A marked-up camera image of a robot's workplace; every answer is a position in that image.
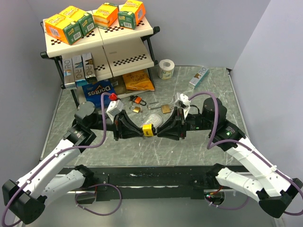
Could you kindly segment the yellow padlock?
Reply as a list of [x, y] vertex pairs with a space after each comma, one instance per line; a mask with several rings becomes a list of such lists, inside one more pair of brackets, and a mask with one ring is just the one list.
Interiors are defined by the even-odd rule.
[[152, 123], [144, 124], [142, 126], [142, 131], [145, 137], [153, 137], [156, 135], [156, 129]]

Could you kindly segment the orange black padlock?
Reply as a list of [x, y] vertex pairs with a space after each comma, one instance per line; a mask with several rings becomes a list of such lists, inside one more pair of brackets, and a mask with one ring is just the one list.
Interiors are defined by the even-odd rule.
[[147, 103], [139, 96], [130, 95], [130, 101], [142, 106], [147, 105]]

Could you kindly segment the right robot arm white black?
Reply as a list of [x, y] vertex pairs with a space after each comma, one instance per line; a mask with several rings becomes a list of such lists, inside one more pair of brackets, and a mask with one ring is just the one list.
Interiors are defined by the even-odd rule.
[[207, 176], [211, 188], [233, 188], [258, 202], [270, 216], [280, 218], [298, 193], [303, 183], [281, 173], [251, 143], [238, 126], [226, 119], [227, 109], [220, 99], [207, 98], [201, 113], [190, 114], [190, 100], [176, 101], [169, 119], [157, 129], [157, 136], [171, 140], [186, 137], [188, 131], [210, 130], [209, 142], [238, 160], [253, 177], [238, 174], [215, 164]]

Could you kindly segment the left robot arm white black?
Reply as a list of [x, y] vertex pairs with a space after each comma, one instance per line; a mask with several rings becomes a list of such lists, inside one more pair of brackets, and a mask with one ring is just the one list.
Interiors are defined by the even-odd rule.
[[30, 224], [46, 206], [68, 191], [90, 189], [95, 181], [94, 173], [84, 165], [76, 166], [61, 178], [55, 179], [55, 176], [72, 159], [93, 147], [96, 138], [93, 130], [112, 131], [115, 140], [143, 136], [142, 128], [130, 120], [121, 101], [111, 102], [108, 110], [108, 113], [99, 114], [92, 102], [80, 104], [72, 126], [56, 148], [28, 174], [3, 184], [6, 209], [24, 224]]

